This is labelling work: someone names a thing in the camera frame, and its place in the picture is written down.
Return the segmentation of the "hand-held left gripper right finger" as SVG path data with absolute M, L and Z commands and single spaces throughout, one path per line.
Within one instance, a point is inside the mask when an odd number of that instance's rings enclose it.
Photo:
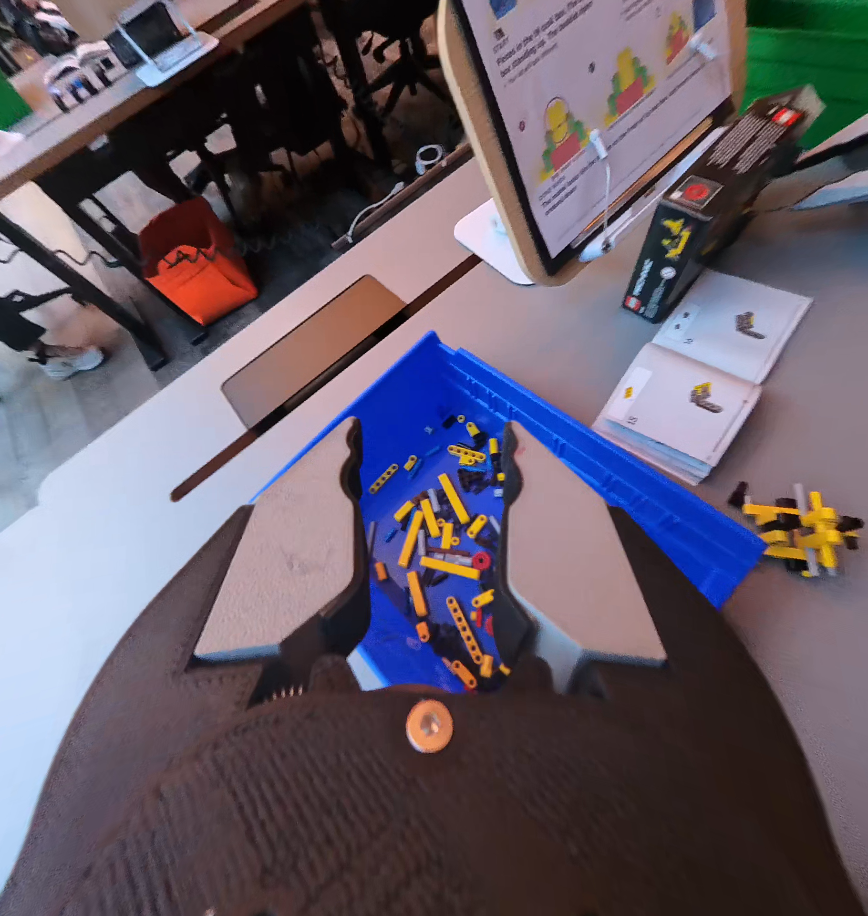
M 511 612 L 502 656 L 547 663 L 558 693 L 592 662 L 659 668 L 668 660 L 611 507 L 520 421 L 506 424 L 497 581 Z

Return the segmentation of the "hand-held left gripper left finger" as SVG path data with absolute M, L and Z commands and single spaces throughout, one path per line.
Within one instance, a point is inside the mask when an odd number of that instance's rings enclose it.
M 362 427 L 347 417 L 252 503 L 194 648 L 208 663 L 348 657 L 371 617 Z

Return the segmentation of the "pile of lego pieces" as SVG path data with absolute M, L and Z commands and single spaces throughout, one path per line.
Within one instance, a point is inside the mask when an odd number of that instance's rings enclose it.
M 387 432 L 362 472 L 372 616 L 358 656 L 381 687 L 495 692 L 512 670 L 495 635 L 502 435 L 469 405 Z M 369 494 L 390 464 L 397 473 Z

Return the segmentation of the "blue plastic bin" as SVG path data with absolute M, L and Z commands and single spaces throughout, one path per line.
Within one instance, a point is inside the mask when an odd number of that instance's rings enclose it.
M 361 422 L 362 479 L 371 441 L 394 437 L 387 430 L 407 427 L 410 416 L 462 405 L 495 420 L 502 437 L 506 422 L 522 422 L 610 506 L 624 510 L 714 608 L 723 607 L 762 556 L 740 523 L 472 354 L 451 350 L 435 333 L 422 337 L 336 421 Z

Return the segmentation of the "yellow black lego model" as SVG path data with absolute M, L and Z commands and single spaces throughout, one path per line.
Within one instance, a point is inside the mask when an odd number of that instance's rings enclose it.
M 821 493 L 794 486 L 790 497 L 756 503 L 746 481 L 731 492 L 728 505 L 750 521 L 762 544 L 763 556 L 782 562 L 802 578 L 834 577 L 840 552 L 855 552 L 865 527 L 862 519 L 840 514 L 824 503 Z

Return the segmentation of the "black lego box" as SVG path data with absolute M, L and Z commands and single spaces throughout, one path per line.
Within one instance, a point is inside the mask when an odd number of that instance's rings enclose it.
M 658 324 L 752 217 L 765 186 L 788 173 L 824 104 L 806 84 L 754 101 L 657 203 L 622 308 Z

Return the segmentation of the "open instruction booklet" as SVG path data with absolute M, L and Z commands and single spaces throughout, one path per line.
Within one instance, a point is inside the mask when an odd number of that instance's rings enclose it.
M 685 484 L 720 463 L 813 299 L 706 270 L 592 429 Z

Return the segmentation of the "orange fabric bag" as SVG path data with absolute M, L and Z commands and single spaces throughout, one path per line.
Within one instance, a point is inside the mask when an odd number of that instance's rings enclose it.
M 143 278 L 201 326 L 258 297 L 234 234 L 202 197 L 159 213 L 138 246 Z

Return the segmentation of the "beige framed monitor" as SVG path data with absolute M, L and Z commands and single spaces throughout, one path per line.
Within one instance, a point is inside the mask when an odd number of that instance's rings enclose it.
M 519 285 L 614 246 L 745 89 L 743 1 L 445 1 L 437 33 L 491 195 L 455 236 Z

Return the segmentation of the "black office chair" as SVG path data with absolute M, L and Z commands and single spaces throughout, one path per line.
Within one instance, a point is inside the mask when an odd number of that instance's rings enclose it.
M 440 58 L 427 51 L 421 31 L 428 18 L 437 12 L 437 1 L 319 1 L 325 27 L 335 40 L 345 78 L 351 90 L 353 108 L 371 147 L 372 160 L 386 170 L 392 168 L 392 153 L 384 137 L 383 125 L 394 113 L 405 91 L 417 94 L 423 87 L 442 103 L 453 108 L 450 95 L 429 76 L 440 69 Z M 369 44 L 359 49 L 363 35 L 382 39 L 376 49 Z M 397 48 L 397 59 L 386 63 L 381 74 L 369 79 L 362 58 L 372 53 L 384 63 L 385 50 Z

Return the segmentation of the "white black device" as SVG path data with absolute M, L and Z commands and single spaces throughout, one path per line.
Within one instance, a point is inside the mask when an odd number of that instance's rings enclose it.
M 80 43 L 54 60 L 43 75 L 44 89 L 53 104 L 67 113 L 97 96 L 128 72 L 105 41 Z

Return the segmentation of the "silver laptop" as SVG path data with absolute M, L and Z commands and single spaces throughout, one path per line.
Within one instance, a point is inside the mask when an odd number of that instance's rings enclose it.
M 129 50 L 131 69 L 148 88 L 167 83 L 219 45 L 169 1 L 139 1 L 128 6 L 116 16 L 115 34 Z

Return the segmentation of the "green panel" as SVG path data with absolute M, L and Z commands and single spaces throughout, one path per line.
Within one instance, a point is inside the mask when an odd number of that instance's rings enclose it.
M 803 145 L 868 113 L 868 1 L 749 1 L 743 107 L 810 84 L 825 105 Z

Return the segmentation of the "black metal frame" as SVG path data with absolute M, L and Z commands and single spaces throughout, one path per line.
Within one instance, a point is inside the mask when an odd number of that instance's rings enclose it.
M 53 290 L 44 294 L 13 291 L 0 296 L 0 343 L 16 352 L 28 354 L 30 361 L 39 364 L 54 379 L 66 379 L 79 371 L 75 359 L 81 351 L 68 351 L 46 344 L 46 329 L 29 321 L 24 312 L 45 305 L 68 293 L 68 289 Z

